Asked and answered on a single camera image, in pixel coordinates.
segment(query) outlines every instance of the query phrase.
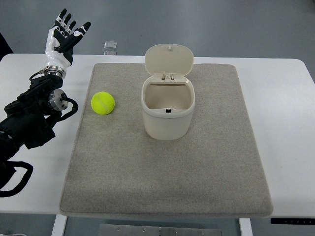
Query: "trash bin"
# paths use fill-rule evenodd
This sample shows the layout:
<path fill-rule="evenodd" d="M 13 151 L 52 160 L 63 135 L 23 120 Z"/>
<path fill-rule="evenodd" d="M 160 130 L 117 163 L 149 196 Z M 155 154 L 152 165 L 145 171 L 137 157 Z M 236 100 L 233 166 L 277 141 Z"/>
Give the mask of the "trash bin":
<path fill-rule="evenodd" d="M 177 44 L 159 44 L 145 54 L 151 77 L 142 87 L 142 117 L 147 133 L 158 140 L 175 140 L 189 128 L 195 92 L 185 76 L 193 66 L 193 53 Z"/>

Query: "bin lid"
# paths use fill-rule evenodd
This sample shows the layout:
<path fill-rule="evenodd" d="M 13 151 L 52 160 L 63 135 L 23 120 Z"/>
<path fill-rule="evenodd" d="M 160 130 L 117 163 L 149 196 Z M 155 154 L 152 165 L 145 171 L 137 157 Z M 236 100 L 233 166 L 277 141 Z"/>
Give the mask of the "bin lid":
<path fill-rule="evenodd" d="M 174 76 L 185 76 L 192 69 L 193 53 L 182 45 L 158 44 L 147 50 L 144 64 L 151 75 L 173 73 Z"/>

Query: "robotic arm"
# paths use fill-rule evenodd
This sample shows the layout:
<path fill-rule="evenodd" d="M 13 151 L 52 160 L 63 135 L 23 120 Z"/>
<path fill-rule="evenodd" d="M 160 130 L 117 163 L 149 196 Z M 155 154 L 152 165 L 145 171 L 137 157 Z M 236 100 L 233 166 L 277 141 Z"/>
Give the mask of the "robotic arm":
<path fill-rule="evenodd" d="M 73 46 L 83 38 L 91 23 L 86 22 L 72 32 L 75 21 L 67 26 L 71 14 L 63 19 L 65 15 L 66 9 L 60 13 L 48 32 L 44 69 L 32 75 L 30 88 L 4 108 L 7 118 L 0 122 L 0 189 L 16 172 L 15 167 L 25 168 L 27 172 L 14 189 L 0 191 L 0 197 L 19 193 L 32 174 L 30 164 L 12 162 L 9 159 L 22 145 L 28 149 L 44 145 L 55 137 L 52 129 L 55 124 L 69 118 L 78 110 L 77 103 L 68 98 L 60 88 L 66 69 L 72 65 Z M 63 115 L 62 111 L 68 107 L 69 102 L 72 103 L 72 109 Z"/>

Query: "small object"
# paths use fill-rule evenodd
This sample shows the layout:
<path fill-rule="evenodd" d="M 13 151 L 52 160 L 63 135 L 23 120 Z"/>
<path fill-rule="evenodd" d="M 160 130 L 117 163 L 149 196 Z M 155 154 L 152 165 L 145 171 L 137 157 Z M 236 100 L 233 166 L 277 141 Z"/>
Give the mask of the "small object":
<path fill-rule="evenodd" d="M 105 51 L 104 52 L 104 55 L 112 55 L 112 56 L 115 56 L 117 53 L 116 51 Z"/>
<path fill-rule="evenodd" d="M 107 92 L 97 92 L 91 99 L 93 111 L 100 115 L 111 113 L 115 107 L 115 100 L 112 95 Z"/>
<path fill-rule="evenodd" d="M 117 42 L 113 41 L 106 41 L 104 45 L 104 49 L 116 49 L 117 47 Z"/>

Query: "yellow tennis ball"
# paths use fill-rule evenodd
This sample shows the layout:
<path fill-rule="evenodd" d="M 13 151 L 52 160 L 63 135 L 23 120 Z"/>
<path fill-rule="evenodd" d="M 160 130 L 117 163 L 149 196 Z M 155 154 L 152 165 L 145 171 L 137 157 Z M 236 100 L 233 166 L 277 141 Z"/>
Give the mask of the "yellow tennis ball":
<path fill-rule="evenodd" d="M 114 109 L 115 100 L 113 96 L 107 92 L 97 92 L 91 99 L 91 106 L 96 113 L 107 115 Z"/>

